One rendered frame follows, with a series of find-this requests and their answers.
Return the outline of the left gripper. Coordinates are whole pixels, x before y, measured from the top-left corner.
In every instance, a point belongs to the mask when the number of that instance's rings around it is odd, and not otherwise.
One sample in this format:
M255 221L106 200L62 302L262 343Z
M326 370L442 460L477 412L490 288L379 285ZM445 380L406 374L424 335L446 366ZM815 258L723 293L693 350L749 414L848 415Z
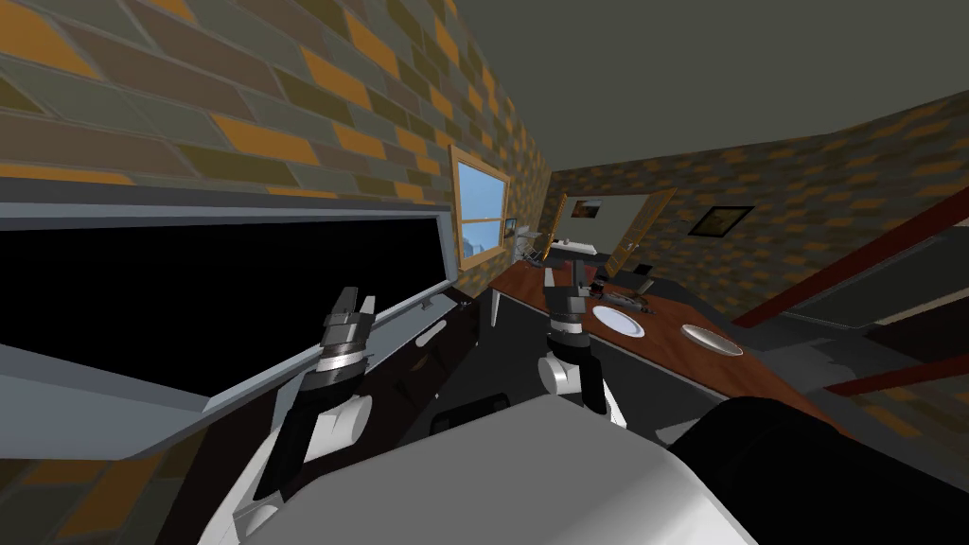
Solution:
M364 297L359 312L357 308L357 287L344 287L341 290L331 314L324 321L321 347L329 352L360 352L369 338L375 322L376 297Z

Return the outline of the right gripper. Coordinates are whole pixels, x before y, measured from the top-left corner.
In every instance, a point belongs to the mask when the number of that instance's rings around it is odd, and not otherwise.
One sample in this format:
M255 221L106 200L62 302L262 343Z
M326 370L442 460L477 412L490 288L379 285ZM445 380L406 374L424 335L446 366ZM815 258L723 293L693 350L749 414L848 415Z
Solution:
M580 324L585 311L588 291L588 275L584 271L572 271L572 287L557 287L555 270L543 270L544 305L553 321L563 324Z

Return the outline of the light wooden door leaf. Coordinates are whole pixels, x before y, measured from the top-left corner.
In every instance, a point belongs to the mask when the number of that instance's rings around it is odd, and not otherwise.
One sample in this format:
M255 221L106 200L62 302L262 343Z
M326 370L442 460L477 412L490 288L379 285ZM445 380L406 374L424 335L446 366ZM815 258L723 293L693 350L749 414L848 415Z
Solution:
M562 193L559 196L559 198L558 198L558 201L557 201L557 204L556 204L556 207L555 207L555 214L553 216L552 223L551 223L551 227L548 229L548 232L547 232L547 235L546 235L546 241L544 241L544 245L543 245L543 248L542 248L542 251L541 251L541 261L546 261L547 260L548 255L549 255L549 253L550 253L550 251L552 249L552 245L553 245L553 242L555 240L555 231L556 231L556 229L558 227L558 224L560 222L560 219L561 219L561 217L563 215L563 211L565 209L567 200L568 200L568 195L566 193Z
M676 192L677 189L671 187L652 193L647 197L605 265L605 271L609 278L615 276L622 269L633 251L639 246L644 234L650 229L663 207L671 201Z

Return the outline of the white plate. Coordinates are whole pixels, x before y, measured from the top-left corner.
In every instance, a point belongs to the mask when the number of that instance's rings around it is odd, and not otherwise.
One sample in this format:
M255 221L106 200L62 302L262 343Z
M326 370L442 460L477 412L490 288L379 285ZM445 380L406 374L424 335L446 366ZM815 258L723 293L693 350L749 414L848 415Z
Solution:
M728 357L739 357L744 354L744 350L740 346L712 330L696 325L683 325L680 332L691 342L714 353Z
M631 337L642 338L643 327L629 315L608 306L596 306L592 309L593 316L614 332Z

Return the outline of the wooden framed window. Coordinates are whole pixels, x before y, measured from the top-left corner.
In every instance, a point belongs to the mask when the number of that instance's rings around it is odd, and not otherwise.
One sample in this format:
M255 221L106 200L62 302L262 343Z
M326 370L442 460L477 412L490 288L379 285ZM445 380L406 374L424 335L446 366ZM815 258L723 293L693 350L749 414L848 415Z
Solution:
M510 177L449 146L459 269L468 272L505 252Z

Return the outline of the brown wooden table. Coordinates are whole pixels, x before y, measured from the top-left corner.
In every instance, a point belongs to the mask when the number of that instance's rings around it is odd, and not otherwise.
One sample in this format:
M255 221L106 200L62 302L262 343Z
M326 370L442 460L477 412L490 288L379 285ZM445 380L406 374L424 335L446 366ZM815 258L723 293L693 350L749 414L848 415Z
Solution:
M597 306L613 307L612 304L598 299L589 300L582 326L600 341L667 369L668 372L720 396L774 398L820 419L844 435L849 434L748 350L740 356L731 357L715 353L688 340L681 330L684 325L697 325L721 337L727 336L722 328L694 308L660 297L651 297L649 307L654 310L652 314L634 313L625 309L623 313L644 330L644 335L636 338L616 332L595 318L592 309Z

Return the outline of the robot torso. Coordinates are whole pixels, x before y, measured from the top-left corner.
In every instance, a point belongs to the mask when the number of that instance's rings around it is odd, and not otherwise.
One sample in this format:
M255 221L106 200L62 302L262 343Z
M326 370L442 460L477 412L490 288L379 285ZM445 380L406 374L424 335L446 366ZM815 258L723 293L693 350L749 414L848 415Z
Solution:
M757 545L667 449L540 396L305 485L241 545Z

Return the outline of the dark framed wall picture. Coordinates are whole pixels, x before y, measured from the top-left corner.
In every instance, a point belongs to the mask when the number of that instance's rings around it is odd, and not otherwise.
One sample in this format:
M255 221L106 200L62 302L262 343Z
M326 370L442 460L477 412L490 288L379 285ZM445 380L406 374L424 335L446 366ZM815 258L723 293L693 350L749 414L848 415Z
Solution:
M717 237L723 238L745 216L755 209L754 205L746 206L713 206L691 228L688 237Z

